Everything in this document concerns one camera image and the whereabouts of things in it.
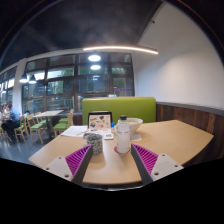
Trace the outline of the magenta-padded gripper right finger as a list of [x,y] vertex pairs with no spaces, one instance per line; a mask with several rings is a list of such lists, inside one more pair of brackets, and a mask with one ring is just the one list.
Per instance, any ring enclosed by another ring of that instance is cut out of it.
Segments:
[[182,169],[182,166],[167,154],[156,154],[136,144],[131,145],[131,155],[143,185],[150,184]]

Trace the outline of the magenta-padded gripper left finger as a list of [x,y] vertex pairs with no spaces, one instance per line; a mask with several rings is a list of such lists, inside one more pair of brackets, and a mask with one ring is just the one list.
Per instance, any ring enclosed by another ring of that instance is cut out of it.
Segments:
[[56,157],[44,167],[44,170],[81,185],[92,156],[93,147],[87,145],[66,157]]

